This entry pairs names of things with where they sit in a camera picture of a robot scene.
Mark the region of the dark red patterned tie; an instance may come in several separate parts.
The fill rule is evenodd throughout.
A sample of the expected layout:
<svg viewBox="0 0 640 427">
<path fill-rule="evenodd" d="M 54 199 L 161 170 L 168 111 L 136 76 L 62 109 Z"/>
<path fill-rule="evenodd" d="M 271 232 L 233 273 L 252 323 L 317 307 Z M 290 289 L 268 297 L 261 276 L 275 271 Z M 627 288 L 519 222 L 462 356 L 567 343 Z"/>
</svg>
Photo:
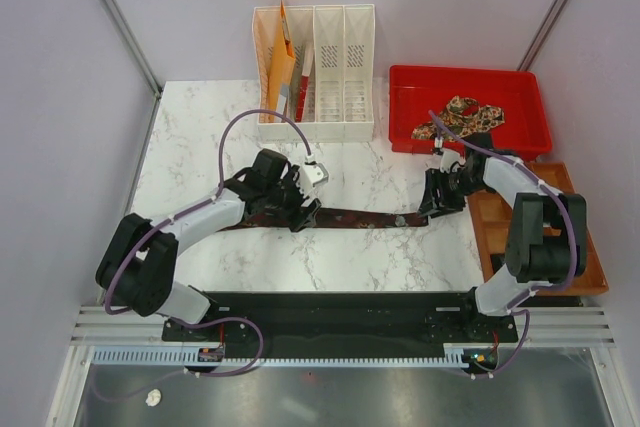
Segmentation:
<svg viewBox="0 0 640 427">
<path fill-rule="evenodd" d="M 316 212 L 314 219 L 307 222 L 302 229 L 419 228 L 426 227 L 428 224 L 429 219 L 417 213 L 383 213 L 321 207 Z M 274 211 L 256 215 L 239 224 L 224 228 L 224 231 L 250 228 L 286 228 L 292 231 L 290 223 Z"/>
</svg>

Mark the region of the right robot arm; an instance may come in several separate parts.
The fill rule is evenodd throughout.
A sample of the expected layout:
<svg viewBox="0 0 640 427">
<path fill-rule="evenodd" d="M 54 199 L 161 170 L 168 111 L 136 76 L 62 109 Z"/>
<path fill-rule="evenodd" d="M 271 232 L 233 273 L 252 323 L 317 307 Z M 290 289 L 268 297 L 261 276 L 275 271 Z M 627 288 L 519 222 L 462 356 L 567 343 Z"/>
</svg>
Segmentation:
<svg viewBox="0 0 640 427">
<path fill-rule="evenodd" d="M 435 141 L 439 166 L 425 173 L 418 214 L 429 219 L 457 213 L 466 198 L 480 191 L 498 194 L 511 208 L 502 266 L 471 291 L 472 307 L 458 315 L 467 339 L 483 339 L 494 318 L 540 291 L 561 291 L 583 274 L 587 263 L 587 204 L 583 196 L 563 192 L 534 174 L 515 155 L 464 141 L 465 153 Z"/>
</svg>

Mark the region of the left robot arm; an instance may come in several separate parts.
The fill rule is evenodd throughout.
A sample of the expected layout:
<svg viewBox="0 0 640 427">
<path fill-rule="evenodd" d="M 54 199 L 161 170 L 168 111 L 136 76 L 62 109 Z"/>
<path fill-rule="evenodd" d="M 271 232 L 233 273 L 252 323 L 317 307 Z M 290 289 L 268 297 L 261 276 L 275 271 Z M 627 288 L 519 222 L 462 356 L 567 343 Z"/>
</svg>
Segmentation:
<svg viewBox="0 0 640 427">
<path fill-rule="evenodd" d="M 313 226 L 321 207 L 313 193 L 328 180 L 326 168 L 312 158 L 294 165 L 286 156 L 263 149 L 251 166 L 224 180 L 219 193 L 163 220 L 125 216 L 95 275 L 106 291 L 107 313 L 176 318 L 196 339 L 211 339 L 220 318 L 204 293 L 176 281 L 179 256 L 207 237 L 263 213 L 274 214 L 292 232 Z"/>
</svg>

